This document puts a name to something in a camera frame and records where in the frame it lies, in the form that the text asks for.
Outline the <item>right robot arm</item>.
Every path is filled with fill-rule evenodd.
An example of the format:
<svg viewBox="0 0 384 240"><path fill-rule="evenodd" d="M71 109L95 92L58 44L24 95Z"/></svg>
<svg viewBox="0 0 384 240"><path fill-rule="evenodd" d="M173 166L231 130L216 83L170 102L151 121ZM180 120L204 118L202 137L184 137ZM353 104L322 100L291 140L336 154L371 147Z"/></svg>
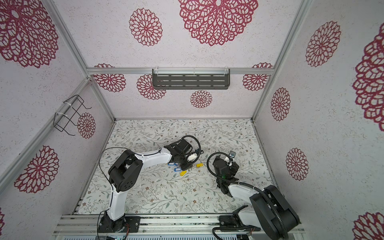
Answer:
<svg viewBox="0 0 384 240"><path fill-rule="evenodd" d="M285 199L280 190L269 185L259 189L250 184L240 182L235 177L240 166L232 156L219 154L213 161L214 170L209 170L216 177L217 187L224 195L245 201L246 204L232 212L231 215L219 217L220 226L216 231L264 231L271 240L287 240L289 231L301 221L298 214Z"/></svg>

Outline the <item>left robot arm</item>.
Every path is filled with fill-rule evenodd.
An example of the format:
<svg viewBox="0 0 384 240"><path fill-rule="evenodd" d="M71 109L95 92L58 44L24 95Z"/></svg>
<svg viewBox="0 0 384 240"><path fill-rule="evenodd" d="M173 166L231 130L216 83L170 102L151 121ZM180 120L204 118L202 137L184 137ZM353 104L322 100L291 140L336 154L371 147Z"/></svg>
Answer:
<svg viewBox="0 0 384 240"><path fill-rule="evenodd" d="M141 171L161 164L174 164L186 171L203 152L199 140L191 135L151 152L135 153L126 149L104 175L111 185L111 200L98 220L97 233L136 233L138 225L126 219L125 207L128 190L134 187Z"/></svg>

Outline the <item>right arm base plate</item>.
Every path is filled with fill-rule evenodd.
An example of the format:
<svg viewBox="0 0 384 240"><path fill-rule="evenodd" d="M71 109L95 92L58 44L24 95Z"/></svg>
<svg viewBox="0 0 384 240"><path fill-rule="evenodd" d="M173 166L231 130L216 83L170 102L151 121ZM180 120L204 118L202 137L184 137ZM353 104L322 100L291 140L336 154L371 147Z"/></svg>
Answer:
<svg viewBox="0 0 384 240"><path fill-rule="evenodd" d="M261 228L255 226L244 225L240 218L235 215L221 215L219 216L220 230L223 232L230 231L248 231L259 232Z"/></svg>

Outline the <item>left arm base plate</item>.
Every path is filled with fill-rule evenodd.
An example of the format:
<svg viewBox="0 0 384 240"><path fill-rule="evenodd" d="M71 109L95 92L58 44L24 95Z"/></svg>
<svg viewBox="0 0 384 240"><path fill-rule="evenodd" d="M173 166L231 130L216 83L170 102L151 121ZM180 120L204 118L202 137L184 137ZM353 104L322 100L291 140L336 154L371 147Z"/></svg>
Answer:
<svg viewBox="0 0 384 240"><path fill-rule="evenodd" d="M108 215L104 215L98 225L98 233L137 233L141 217L121 217L112 221Z"/></svg>

